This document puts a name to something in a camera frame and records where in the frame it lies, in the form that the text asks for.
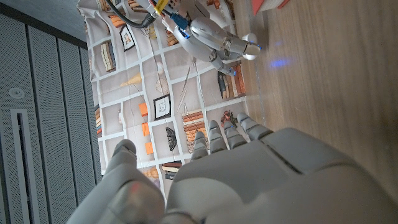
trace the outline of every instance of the black cable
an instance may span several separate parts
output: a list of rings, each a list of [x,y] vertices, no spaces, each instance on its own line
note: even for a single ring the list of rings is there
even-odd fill
[[[148,13],[145,17],[145,19],[141,23],[136,23],[131,20],[129,20],[126,16],[124,16],[116,7],[113,5],[111,0],[105,0],[106,3],[110,6],[110,8],[114,11],[114,13],[120,17],[121,20],[123,20],[125,23],[129,24],[130,26],[134,28],[145,28],[148,27],[151,23],[153,23],[156,18],[153,18],[150,13]]]
[[[163,9],[163,11],[162,11],[162,12],[166,13],[166,15],[168,15],[168,16],[170,16],[170,17],[172,16],[172,14],[171,14],[171,13],[167,12],[167,11],[166,11],[166,10],[164,10],[164,9]]]

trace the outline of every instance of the gray wall panel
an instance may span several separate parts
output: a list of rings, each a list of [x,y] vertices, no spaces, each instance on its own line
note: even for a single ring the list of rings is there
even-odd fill
[[[37,107],[52,223],[76,209],[62,81],[54,36],[29,27]]]
[[[80,203],[95,187],[95,178],[79,48],[63,40],[58,40],[58,47],[77,198]]]
[[[1,149],[6,175],[7,196],[12,223],[22,223],[21,196],[17,178],[16,157],[11,128],[11,108],[27,109],[30,143],[34,157],[34,177],[40,210],[40,222],[47,223],[42,161],[37,132],[34,95],[29,67],[29,54],[25,35],[25,25],[0,14],[0,116]],[[25,97],[16,100],[10,97],[10,88],[21,88]],[[0,212],[0,223],[5,223],[4,212]]]
[[[81,55],[81,70],[83,72],[83,81],[86,94],[86,105],[88,111],[88,120],[91,129],[91,149],[93,150],[94,169],[97,183],[102,179],[101,163],[100,163],[100,150],[98,149],[97,130],[95,123],[94,101],[93,101],[93,85],[90,81],[90,66],[88,65],[88,52],[80,48]]]

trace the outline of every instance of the bookshelf wallpaper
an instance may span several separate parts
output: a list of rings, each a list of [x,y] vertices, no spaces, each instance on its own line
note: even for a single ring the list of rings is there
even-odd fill
[[[236,33],[231,1],[200,2],[214,21]],[[133,21],[146,15],[135,1],[113,3]],[[116,144],[130,139],[137,148],[138,168],[167,199],[173,173],[164,165],[189,162],[195,133],[208,133],[212,119],[221,125],[225,110],[247,111],[243,74],[222,78],[220,89],[217,70],[186,52],[161,18],[136,29],[120,20],[104,0],[80,0],[78,9],[85,18],[102,172]],[[168,94],[170,98],[158,100]],[[163,113],[160,108],[165,116],[156,119],[155,114]]]

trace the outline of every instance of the picture frame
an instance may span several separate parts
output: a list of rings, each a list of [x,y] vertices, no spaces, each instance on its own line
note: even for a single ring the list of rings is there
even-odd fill
[[[155,121],[172,116],[172,101],[170,94],[154,99]]]
[[[127,25],[122,26],[120,30],[120,38],[123,43],[124,51],[130,50],[136,45]]]

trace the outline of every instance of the robotic hand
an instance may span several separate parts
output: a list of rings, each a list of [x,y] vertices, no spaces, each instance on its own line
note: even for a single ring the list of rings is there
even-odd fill
[[[223,139],[210,122],[210,155],[197,132],[191,162],[170,188],[166,208],[157,187],[136,169],[135,147],[122,140],[103,180],[68,223],[395,223],[397,205],[359,165],[295,129],[276,133],[246,114]]]
[[[136,0],[148,11],[141,24],[135,24],[124,17],[112,4],[106,2],[113,11],[133,27],[147,27],[162,16],[162,23],[173,33],[181,46],[194,57],[210,62],[217,70],[235,76],[233,68],[238,62],[225,64],[224,60],[244,57],[254,60],[260,54],[261,47],[256,44],[254,34],[245,35],[242,39],[222,29],[210,19],[210,13],[197,0]]]

